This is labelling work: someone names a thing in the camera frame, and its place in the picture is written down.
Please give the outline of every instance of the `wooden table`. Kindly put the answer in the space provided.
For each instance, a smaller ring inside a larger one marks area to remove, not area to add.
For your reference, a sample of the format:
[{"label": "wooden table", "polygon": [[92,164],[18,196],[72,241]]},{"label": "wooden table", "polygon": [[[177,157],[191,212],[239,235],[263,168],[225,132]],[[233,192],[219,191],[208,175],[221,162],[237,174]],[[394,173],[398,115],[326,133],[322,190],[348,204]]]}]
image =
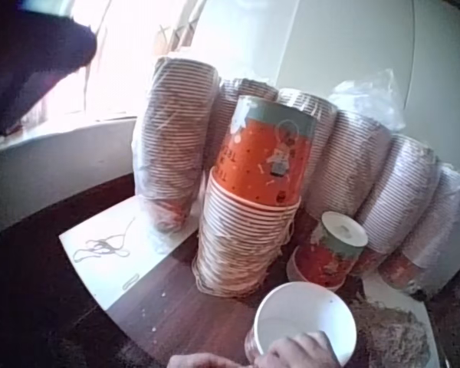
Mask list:
[{"label": "wooden table", "polygon": [[[118,327],[150,356],[166,364],[174,354],[210,352],[248,364],[244,338],[263,297],[285,274],[293,245],[270,268],[264,285],[245,299],[227,299],[201,293],[195,284],[191,262],[196,254],[193,234],[171,255],[138,281],[108,310]],[[361,281],[348,280],[338,294],[347,302],[361,292]],[[361,339],[348,366],[366,366]]]},{"label": "wooden table", "polygon": [[[153,251],[153,238],[144,238],[146,224],[139,219],[135,198],[89,218],[60,236],[72,265],[89,292],[114,323],[154,360],[166,365],[174,354],[210,352],[248,364],[244,339],[255,317],[258,305],[276,286],[288,282],[286,263],[297,244],[306,240],[298,234],[282,248],[283,255],[269,268],[264,284],[252,296],[243,299],[213,297],[196,287],[191,263],[196,255],[197,234],[193,233],[172,253],[160,255]],[[125,237],[124,250],[130,255],[107,255],[77,263],[74,253],[86,240],[106,238],[134,225]],[[301,223],[300,227],[314,224]],[[186,235],[197,229],[197,221],[186,229]],[[348,304],[358,293],[388,307],[412,311],[428,327],[432,361],[427,368],[439,368],[435,341],[429,316],[423,303],[413,301],[386,285],[378,275],[359,280],[348,278],[337,291]],[[355,353],[348,367],[368,366],[365,338],[359,333]]]}]

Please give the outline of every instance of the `white wall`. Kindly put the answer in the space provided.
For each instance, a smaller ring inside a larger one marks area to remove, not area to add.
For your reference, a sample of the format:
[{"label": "white wall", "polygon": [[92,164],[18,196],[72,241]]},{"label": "white wall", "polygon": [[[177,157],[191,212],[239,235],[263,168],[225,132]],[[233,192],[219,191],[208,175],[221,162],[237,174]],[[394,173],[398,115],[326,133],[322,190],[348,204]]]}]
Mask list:
[{"label": "white wall", "polygon": [[328,97],[342,81],[392,68],[404,101],[413,20],[411,0],[301,0],[278,86]]},{"label": "white wall", "polygon": [[133,171],[134,121],[47,136],[0,152],[0,231]]},{"label": "white wall", "polygon": [[225,77],[275,84],[300,0],[208,0],[192,52]]}]

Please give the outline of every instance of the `orange paper cup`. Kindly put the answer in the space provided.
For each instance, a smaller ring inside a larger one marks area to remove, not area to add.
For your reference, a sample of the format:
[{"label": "orange paper cup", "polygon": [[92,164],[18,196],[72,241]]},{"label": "orange paper cup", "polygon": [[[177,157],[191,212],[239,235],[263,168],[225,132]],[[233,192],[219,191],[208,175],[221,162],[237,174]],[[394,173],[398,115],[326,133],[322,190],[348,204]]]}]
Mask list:
[{"label": "orange paper cup", "polygon": [[293,205],[316,123],[293,107],[240,97],[213,170],[215,181],[251,202]]}]

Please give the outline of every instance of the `cartoon illustration on cup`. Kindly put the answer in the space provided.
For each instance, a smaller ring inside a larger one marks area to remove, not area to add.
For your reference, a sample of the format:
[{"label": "cartoon illustration on cup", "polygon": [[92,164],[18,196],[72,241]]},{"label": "cartoon illustration on cup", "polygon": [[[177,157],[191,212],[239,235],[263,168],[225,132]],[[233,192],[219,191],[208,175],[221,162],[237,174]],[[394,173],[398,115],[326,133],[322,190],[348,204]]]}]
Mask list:
[{"label": "cartoon illustration on cup", "polygon": [[297,131],[296,124],[291,120],[285,120],[278,125],[276,129],[276,139],[278,140],[278,145],[274,148],[274,151],[266,163],[271,163],[271,175],[282,178],[290,170],[290,158],[294,157],[295,149],[294,145],[296,139],[292,136],[292,133],[289,130],[286,130],[284,133],[284,139],[281,140],[279,128],[283,125],[293,125],[294,130]]}]

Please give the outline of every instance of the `stack of paper cups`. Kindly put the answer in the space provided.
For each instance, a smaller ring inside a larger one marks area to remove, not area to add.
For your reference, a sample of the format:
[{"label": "stack of paper cups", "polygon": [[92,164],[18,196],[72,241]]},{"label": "stack of paper cups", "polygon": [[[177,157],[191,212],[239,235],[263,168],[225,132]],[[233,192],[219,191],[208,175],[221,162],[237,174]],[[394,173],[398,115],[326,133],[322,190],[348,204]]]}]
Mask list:
[{"label": "stack of paper cups", "polygon": [[329,136],[333,131],[337,107],[327,100],[292,88],[280,89],[277,102],[295,107],[304,113],[310,114],[317,120],[314,139],[312,141],[312,149],[308,157],[307,168],[305,169],[304,181],[301,188],[301,195],[306,197],[307,191],[311,188],[310,183],[314,170],[327,145]]},{"label": "stack of paper cups", "polygon": [[279,255],[299,202],[258,205],[222,188],[209,174],[199,250],[192,270],[200,291],[241,297],[257,289]]},{"label": "stack of paper cups", "polygon": [[[397,258],[402,256],[405,263],[412,262],[417,268],[435,267],[440,255],[449,249],[450,235],[460,220],[460,172],[451,165],[441,167],[441,176],[429,207],[422,215],[415,228],[407,235],[400,247]],[[387,271],[390,263],[396,259],[388,258],[380,267],[380,274],[387,279],[394,279]]]},{"label": "stack of paper cups", "polygon": [[315,219],[326,211],[353,216],[382,171],[391,139],[376,120],[340,110],[304,200],[307,213]]},{"label": "stack of paper cups", "polygon": [[251,79],[222,79],[218,94],[213,104],[209,118],[208,134],[206,136],[204,168],[208,172],[215,164],[220,152],[228,126],[240,96],[254,96],[274,101],[278,90],[266,83]]},{"label": "stack of paper cups", "polygon": [[373,271],[400,246],[431,202],[439,176],[431,148],[407,136],[393,138],[385,168],[356,215],[370,241],[352,273]]},{"label": "stack of paper cups", "polygon": [[133,133],[136,194],[152,225],[180,228],[199,187],[216,69],[198,61],[161,57],[146,109]]}]

